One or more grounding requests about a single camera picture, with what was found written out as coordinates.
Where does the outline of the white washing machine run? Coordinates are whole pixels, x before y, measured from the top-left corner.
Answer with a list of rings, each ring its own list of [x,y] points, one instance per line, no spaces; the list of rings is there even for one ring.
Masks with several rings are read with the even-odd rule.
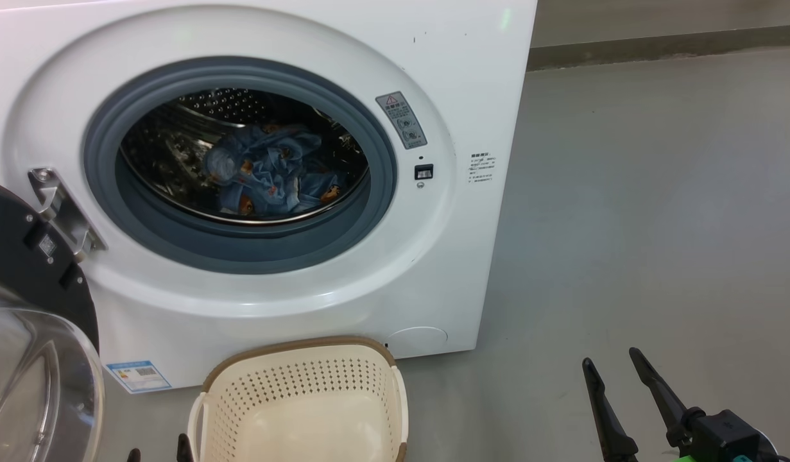
[[[172,389],[242,351],[436,327],[477,342],[538,0],[0,0],[0,185],[37,211],[50,167],[108,246],[78,261],[101,365],[151,361]],[[90,118],[150,70],[205,56],[292,65],[353,94],[397,156],[377,228],[339,257],[268,275],[180,265],[122,234],[90,193]],[[427,146],[406,150],[376,102],[403,93]],[[468,184],[469,156],[497,157]],[[434,166],[416,181],[413,168]]]

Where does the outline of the small printed text sticker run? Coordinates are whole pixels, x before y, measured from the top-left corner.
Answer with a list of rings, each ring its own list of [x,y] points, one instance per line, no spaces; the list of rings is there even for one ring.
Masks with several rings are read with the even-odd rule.
[[[477,153],[469,156],[469,164],[467,169],[468,184],[480,184],[480,182],[489,182],[494,180],[496,166],[497,157],[488,152]]]

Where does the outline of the round white filter cover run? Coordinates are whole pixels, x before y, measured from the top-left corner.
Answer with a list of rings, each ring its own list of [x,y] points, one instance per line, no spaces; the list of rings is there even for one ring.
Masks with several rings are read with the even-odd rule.
[[[390,334],[384,345],[396,359],[443,354],[448,335],[436,327],[410,327]]]

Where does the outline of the cream perforated laundry basket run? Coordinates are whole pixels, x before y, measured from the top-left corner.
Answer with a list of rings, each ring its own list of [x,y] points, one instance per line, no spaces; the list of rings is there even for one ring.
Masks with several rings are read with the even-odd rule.
[[[404,462],[406,385],[373,339],[251,349],[208,374],[184,434],[193,462]]]

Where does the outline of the silver metal door hinge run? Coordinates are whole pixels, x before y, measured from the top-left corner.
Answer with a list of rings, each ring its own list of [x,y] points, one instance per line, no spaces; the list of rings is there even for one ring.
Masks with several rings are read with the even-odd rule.
[[[28,180],[40,203],[40,216],[63,237],[76,261],[107,251],[108,246],[53,169],[29,169]]]

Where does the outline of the black round glass washer door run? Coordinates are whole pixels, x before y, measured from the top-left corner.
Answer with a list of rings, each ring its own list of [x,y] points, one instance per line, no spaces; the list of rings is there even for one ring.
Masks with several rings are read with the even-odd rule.
[[[95,306],[64,235],[0,185],[0,462],[96,462]]]

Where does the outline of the blue cartoon print garment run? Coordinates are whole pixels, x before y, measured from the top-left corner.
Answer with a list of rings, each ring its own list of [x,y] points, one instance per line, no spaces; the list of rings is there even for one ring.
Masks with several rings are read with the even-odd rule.
[[[336,201],[346,175],[316,158],[320,135],[301,124],[250,124],[222,137],[202,164],[221,212],[280,218]]]

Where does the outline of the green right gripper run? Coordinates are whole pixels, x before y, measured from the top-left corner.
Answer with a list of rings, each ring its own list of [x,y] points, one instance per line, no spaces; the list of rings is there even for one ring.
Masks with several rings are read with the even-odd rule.
[[[693,434],[688,428],[690,417],[695,415],[700,417],[703,415],[703,410],[700,407],[686,407],[640,349],[629,348],[629,355],[639,380],[649,388],[658,407],[667,428],[665,438],[668,444],[676,449],[689,449],[693,441]],[[638,462],[636,458],[638,446],[633,438],[624,432],[605,395],[602,377],[589,357],[582,360],[582,370],[603,462]],[[674,462],[697,461],[691,456],[683,456],[675,459]]]

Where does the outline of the blue energy label sticker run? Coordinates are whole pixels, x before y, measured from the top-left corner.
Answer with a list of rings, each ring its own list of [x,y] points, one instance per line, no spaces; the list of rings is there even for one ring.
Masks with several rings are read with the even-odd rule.
[[[105,368],[130,394],[167,391],[172,385],[151,361],[107,364]]]

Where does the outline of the grey warning sticker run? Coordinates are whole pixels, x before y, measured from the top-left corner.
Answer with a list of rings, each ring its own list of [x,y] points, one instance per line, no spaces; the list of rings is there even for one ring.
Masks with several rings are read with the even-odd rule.
[[[376,97],[376,102],[397,131],[404,149],[411,150],[427,146],[424,130],[403,93],[398,91],[383,94],[383,96]]]

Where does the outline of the grey rubber door gasket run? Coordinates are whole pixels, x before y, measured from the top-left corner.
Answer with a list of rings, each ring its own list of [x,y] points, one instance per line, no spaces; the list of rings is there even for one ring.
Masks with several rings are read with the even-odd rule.
[[[184,94],[243,88],[280,94],[329,114],[355,138],[369,176],[356,195],[312,218],[276,225],[228,225],[164,202],[119,154],[127,131],[151,109]],[[164,259],[219,274],[268,275],[329,261],[363,242],[384,219],[397,189],[397,156],[374,113],[339,85],[292,65],[245,56],[172,62],[126,82],[90,118],[85,178],[111,223]]]

